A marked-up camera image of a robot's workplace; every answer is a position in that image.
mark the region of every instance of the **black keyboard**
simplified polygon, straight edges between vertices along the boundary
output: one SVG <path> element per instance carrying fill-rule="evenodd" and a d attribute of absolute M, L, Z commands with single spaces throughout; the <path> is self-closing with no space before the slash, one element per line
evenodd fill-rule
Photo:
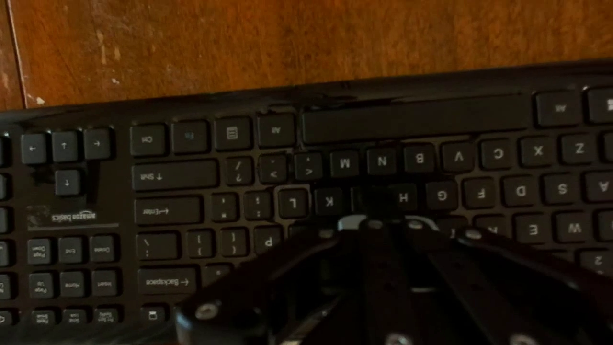
<path fill-rule="evenodd" d="M 607 61 L 13 111 L 0 134 L 0 343 L 168 341 L 176 300 L 373 193 L 613 274 Z"/>

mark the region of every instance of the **keyboard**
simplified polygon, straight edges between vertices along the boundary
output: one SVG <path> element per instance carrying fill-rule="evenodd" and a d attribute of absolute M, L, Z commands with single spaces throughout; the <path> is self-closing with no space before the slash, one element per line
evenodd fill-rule
<path fill-rule="evenodd" d="M 0 343 L 172 343 L 174 302 L 371 193 L 613 274 L 613 61 L 5 111 L 0 136 Z"/>

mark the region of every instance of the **spacebar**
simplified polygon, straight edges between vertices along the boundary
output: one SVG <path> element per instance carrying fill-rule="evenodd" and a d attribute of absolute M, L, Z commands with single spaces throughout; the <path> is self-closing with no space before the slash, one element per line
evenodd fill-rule
<path fill-rule="evenodd" d="M 530 97 L 520 93 L 407 101 L 300 115 L 304 143 L 518 130 L 530 126 L 530 122 Z"/>

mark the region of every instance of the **black key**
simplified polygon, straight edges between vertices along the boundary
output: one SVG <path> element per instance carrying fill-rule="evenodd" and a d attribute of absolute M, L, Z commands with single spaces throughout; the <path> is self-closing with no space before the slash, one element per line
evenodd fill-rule
<path fill-rule="evenodd" d="M 101 161 L 109 159 L 112 145 L 110 145 L 110 130 L 109 128 L 87 128 L 82 132 L 82 153 L 87 161 Z"/>
<path fill-rule="evenodd" d="M 538 203 L 538 187 L 532 176 L 507 176 L 501 180 L 503 203 L 524 207 Z"/>
<path fill-rule="evenodd" d="M 245 193 L 245 218 L 262 220 L 271 218 L 271 195 L 266 189 Z"/>
<path fill-rule="evenodd" d="M 589 122 L 613 122 L 613 90 L 589 90 L 587 92 L 589 105 Z"/>
<path fill-rule="evenodd" d="M 580 92 L 536 93 L 538 126 L 566 126 L 582 122 Z"/>
<path fill-rule="evenodd" d="M 515 151 L 509 139 L 484 139 L 480 141 L 480 166 L 484 170 L 511 168 Z"/>
<path fill-rule="evenodd" d="M 333 178 L 359 176 L 358 151 L 333 151 L 333 153 L 329 153 L 329 176 L 333 176 Z"/>
<path fill-rule="evenodd" d="M 208 122 L 204 120 L 172 122 L 172 151 L 174 153 L 208 151 Z"/>
<path fill-rule="evenodd" d="M 260 155 L 260 182 L 281 184 L 287 180 L 287 157 L 285 155 Z"/>
<path fill-rule="evenodd" d="M 193 224 L 200 222 L 202 208 L 199 197 L 135 199 L 135 224 Z"/>
<path fill-rule="evenodd" d="M 61 297 L 84 297 L 84 274 L 78 270 L 59 272 Z"/>
<path fill-rule="evenodd" d="M 474 228 L 482 228 L 492 233 L 511 237 L 511 228 L 507 224 L 507 218 L 501 214 L 474 216 L 472 222 L 474 222 Z"/>
<path fill-rule="evenodd" d="M 145 189 L 195 189 L 218 184 L 216 161 L 179 161 L 158 164 L 133 164 L 131 187 Z"/>
<path fill-rule="evenodd" d="M 57 262 L 82 262 L 82 239 L 59 237 L 57 239 Z"/>
<path fill-rule="evenodd" d="M 292 115 L 262 115 L 258 120 L 260 147 L 292 145 Z"/>
<path fill-rule="evenodd" d="M 252 138 L 250 138 L 248 116 L 220 118 L 214 122 L 214 149 L 218 151 L 248 149 L 250 141 Z"/>
<path fill-rule="evenodd" d="M 49 264 L 51 258 L 51 239 L 36 237 L 26 239 L 26 262 L 28 264 Z"/>
<path fill-rule="evenodd" d="M 252 249 L 254 253 L 264 253 L 269 247 L 281 243 L 281 228 L 279 226 L 258 226 L 252 231 Z"/>
<path fill-rule="evenodd" d="M 227 185 L 252 184 L 252 159 L 250 157 L 229 157 L 225 161 L 225 184 Z"/>
<path fill-rule="evenodd" d="M 404 145 L 404 172 L 426 174 L 436 168 L 436 151 L 432 143 L 407 143 Z"/>
<path fill-rule="evenodd" d="M 47 161 L 45 134 L 30 132 L 20 134 L 20 162 L 43 164 Z"/>
<path fill-rule="evenodd" d="M 137 285 L 143 295 L 189 295 L 197 291 L 195 268 L 139 268 Z"/>
<path fill-rule="evenodd" d="M 469 141 L 448 141 L 440 145 L 440 164 L 448 172 L 469 172 L 474 168 L 474 145 Z"/>
<path fill-rule="evenodd" d="M 587 241 L 589 216 L 585 212 L 557 212 L 553 216 L 557 241 Z"/>
<path fill-rule="evenodd" d="M 371 147 L 365 151 L 365 172 L 371 176 L 396 174 L 396 149 L 394 147 Z"/>
<path fill-rule="evenodd" d="M 467 178 L 461 182 L 463 205 L 467 208 L 488 208 L 497 205 L 494 178 Z"/>
<path fill-rule="evenodd" d="M 139 320 L 145 323 L 162 323 L 168 318 L 164 306 L 141 306 Z"/>
<path fill-rule="evenodd" d="M 275 208 L 281 218 L 304 218 L 308 214 L 306 189 L 279 189 L 275 197 Z"/>
<path fill-rule="evenodd" d="M 545 203 L 574 203 L 580 201 L 578 180 L 574 174 L 543 174 L 543 201 Z"/>
<path fill-rule="evenodd" d="M 584 187 L 587 201 L 613 201 L 613 172 L 585 172 Z"/>
<path fill-rule="evenodd" d="M 118 295 L 118 277 L 114 270 L 91 270 L 91 295 Z"/>
<path fill-rule="evenodd" d="M 112 235 L 89 235 L 89 260 L 110 262 L 116 258 Z"/>
<path fill-rule="evenodd" d="M 589 134 L 568 134 L 559 138 L 561 161 L 566 164 L 585 164 L 595 161 L 595 141 Z"/>
<path fill-rule="evenodd" d="M 137 233 L 141 260 L 168 260 L 177 256 L 176 233 Z"/>
<path fill-rule="evenodd" d="M 292 178 L 298 182 L 319 180 L 323 176 L 323 157 L 317 151 L 292 155 Z"/>
<path fill-rule="evenodd" d="M 166 126 L 164 124 L 137 124 L 130 128 L 130 153 L 133 157 L 164 155 L 166 153 Z"/>
<path fill-rule="evenodd" d="M 237 220 L 237 195 L 235 193 L 214 193 L 210 197 L 210 218 L 214 222 Z"/>
<path fill-rule="evenodd" d="M 78 195 L 80 185 L 80 170 L 55 170 L 55 195 Z"/>
<path fill-rule="evenodd" d="M 543 214 L 517 214 L 513 218 L 515 239 L 518 243 L 547 243 L 551 241 L 549 218 Z"/>
<path fill-rule="evenodd" d="M 55 281 L 49 272 L 28 274 L 28 291 L 32 299 L 51 299 L 55 297 Z"/>
<path fill-rule="evenodd" d="M 248 239 L 245 228 L 223 228 L 218 231 L 218 251 L 222 256 L 248 254 Z"/>
<path fill-rule="evenodd" d="M 524 166 L 549 166 L 555 159 L 553 139 L 545 136 L 520 138 L 518 159 Z"/>
<path fill-rule="evenodd" d="M 426 182 L 425 184 L 425 205 L 430 210 L 451 210 L 457 207 L 457 185 L 455 182 Z"/>
<path fill-rule="evenodd" d="M 304 143 L 490 132 L 526 128 L 530 124 L 530 95 L 518 93 L 404 101 L 379 107 L 308 111 L 300 115 Z"/>
<path fill-rule="evenodd" d="M 11 276 L 0 274 L 0 300 L 11 299 L 13 287 L 11 287 Z"/>
<path fill-rule="evenodd" d="M 187 256 L 202 258 L 214 254 L 214 237 L 210 230 L 187 231 Z"/>
<path fill-rule="evenodd" d="M 340 187 L 319 187 L 312 193 L 313 214 L 340 216 L 344 214 L 344 195 Z"/>
<path fill-rule="evenodd" d="M 51 153 L 55 162 L 78 161 L 78 134 L 72 130 L 53 132 Z"/>

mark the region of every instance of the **wooden desk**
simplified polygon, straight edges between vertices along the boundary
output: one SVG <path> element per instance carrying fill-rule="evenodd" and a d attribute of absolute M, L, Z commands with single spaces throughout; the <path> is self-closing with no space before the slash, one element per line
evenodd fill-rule
<path fill-rule="evenodd" d="M 0 107 L 613 57 L 605 0 L 1 1 Z"/>

